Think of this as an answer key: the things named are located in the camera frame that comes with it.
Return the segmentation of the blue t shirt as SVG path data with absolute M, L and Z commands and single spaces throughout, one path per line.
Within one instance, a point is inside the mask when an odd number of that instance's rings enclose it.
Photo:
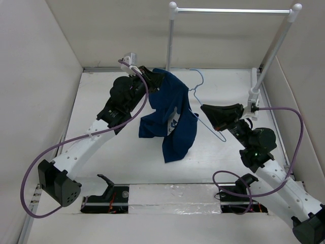
M 165 163 L 182 160 L 192 147 L 197 135 L 198 115 L 191 111 L 189 88 L 172 73 L 155 68 L 164 75 L 159 91 L 149 95 L 155 111 L 140 119 L 139 137 L 162 137 Z

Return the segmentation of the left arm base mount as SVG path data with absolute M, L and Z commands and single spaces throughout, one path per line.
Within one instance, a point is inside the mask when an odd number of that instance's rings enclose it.
M 102 174 L 97 175 L 107 187 L 101 195 L 83 197 L 80 211 L 83 214 L 127 214 L 130 185 L 119 185 Z

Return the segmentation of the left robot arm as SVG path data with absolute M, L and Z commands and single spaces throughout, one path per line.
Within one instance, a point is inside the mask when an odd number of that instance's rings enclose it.
M 94 153 L 115 137 L 133 116 L 131 112 L 143 98 L 159 91 L 164 73 L 152 72 L 144 66 L 129 76 L 114 80 L 110 97 L 96 120 L 88 128 L 85 138 L 77 139 L 65 152 L 51 161 L 38 165 L 42 189 L 60 206 L 71 205 L 81 192 L 75 181 L 77 173 Z

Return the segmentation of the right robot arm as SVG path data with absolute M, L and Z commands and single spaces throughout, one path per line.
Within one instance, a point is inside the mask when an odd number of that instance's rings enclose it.
M 307 193 L 288 170 L 274 159 L 276 135 L 269 128 L 252 129 L 246 118 L 260 111 L 256 105 L 202 105 L 214 130 L 228 130 L 243 146 L 242 163 L 251 173 L 239 177 L 232 191 L 220 188 L 241 200 L 257 201 L 282 219 L 300 243 L 324 243 L 324 204 Z

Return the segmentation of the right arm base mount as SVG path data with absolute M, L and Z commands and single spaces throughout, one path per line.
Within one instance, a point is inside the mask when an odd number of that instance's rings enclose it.
M 250 186 L 252 183 L 257 182 L 257 177 L 252 174 L 245 174 L 241 176 L 241 179 L 236 180 L 230 184 L 221 184 L 222 189 L 218 190 L 218 193 L 214 197 L 220 201 L 220 209 L 223 214 L 233 213 L 242 215 L 247 209 L 250 203 L 248 198 L 248 189 L 244 182 Z

